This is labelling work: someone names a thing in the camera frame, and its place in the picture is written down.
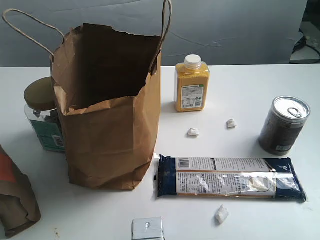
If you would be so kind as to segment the yellow grain bottle white cap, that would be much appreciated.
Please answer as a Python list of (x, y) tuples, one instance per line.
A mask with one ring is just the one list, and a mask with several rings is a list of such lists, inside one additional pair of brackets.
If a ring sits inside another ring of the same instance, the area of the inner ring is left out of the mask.
[(175, 66), (174, 102), (177, 112), (201, 111), (205, 108), (209, 86), (208, 65), (196, 54), (187, 55)]

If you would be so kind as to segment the folded brown paper bag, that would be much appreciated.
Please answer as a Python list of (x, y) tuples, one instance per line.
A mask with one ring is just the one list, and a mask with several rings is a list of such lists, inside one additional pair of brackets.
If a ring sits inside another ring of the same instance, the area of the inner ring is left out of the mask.
[(40, 221), (42, 215), (28, 176), (0, 149), (0, 223), (12, 238)]

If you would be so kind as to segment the blue white noodle package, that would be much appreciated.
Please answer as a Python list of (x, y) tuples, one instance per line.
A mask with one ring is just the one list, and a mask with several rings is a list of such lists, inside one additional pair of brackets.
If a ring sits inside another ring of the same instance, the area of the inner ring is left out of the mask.
[(307, 200), (290, 158), (160, 155), (156, 195)]

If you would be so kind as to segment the clear jar with gold lid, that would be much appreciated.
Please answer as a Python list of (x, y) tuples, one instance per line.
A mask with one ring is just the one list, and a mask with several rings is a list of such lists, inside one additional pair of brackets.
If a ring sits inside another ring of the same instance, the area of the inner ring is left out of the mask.
[(61, 123), (54, 101), (52, 78), (44, 77), (31, 83), (24, 91), (24, 112), (42, 148), (46, 151), (65, 151)]

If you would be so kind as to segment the white lump front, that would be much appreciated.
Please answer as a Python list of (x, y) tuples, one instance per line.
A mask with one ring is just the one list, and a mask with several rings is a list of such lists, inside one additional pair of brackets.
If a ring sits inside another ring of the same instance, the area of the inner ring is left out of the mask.
[(214, 215), (214, 219), (218, 225), (221, 225), (225, 222), (228, 216), (229, 216), (228, 209), (224, 205), (221, 205), (216, 211)]

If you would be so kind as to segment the silver metal block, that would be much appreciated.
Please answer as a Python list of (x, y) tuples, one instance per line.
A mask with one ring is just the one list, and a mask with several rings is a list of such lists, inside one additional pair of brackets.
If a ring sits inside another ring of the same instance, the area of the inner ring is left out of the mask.
[(162, 217), (134, 219), (131, 225), (132, 240), (165, 240)]

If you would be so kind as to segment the open brown paper bag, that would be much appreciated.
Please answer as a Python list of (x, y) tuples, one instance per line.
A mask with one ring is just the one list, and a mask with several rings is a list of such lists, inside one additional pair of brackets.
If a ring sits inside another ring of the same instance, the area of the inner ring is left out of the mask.
[(154, 36), (85, 23), (49, 52), (72, 184), (133, 190), (143, 180), (158, 136), (162, 45), (171, 16), (165, 0), (161, 34)]

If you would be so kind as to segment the white lump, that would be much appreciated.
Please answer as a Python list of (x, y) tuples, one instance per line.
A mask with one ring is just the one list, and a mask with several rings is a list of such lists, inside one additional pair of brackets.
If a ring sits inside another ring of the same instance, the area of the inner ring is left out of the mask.
[(216, 211), (214, 215), (214, 219), (218, 225), (221, 225), (225, 222), (228, 216), (229, 216), (228, 209), (224, 205), (221, 205)]
[(187, 131), (187, 136), (188, 137), (199, 137), (200, 136), (200, 131), (198, 128), (190, 128), (188, 131)]
[(227, 129), (234, 129), (237, 127), (237, 123), (233, 118), (231, 118), (226, 122), (226, 127)]

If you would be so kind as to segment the white desk in background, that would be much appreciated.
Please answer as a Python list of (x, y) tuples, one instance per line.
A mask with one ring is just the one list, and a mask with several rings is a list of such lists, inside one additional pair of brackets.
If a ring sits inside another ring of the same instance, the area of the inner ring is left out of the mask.
[(303, 21), (300, 30), (305, 37), (305, 46), (295, 51), (289, 60), (290, 64), (320, 63), (320, 28), (312, 22)]

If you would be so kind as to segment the dark tin can pull-tab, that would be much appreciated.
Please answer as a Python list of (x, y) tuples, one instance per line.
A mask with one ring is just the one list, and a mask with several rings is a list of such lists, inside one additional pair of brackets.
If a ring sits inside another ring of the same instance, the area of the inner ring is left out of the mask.
[(290, 152), (311, 113), (309, 105), (293, 96), (276, 97), (258, 138), (268, 153), (284, 156)]

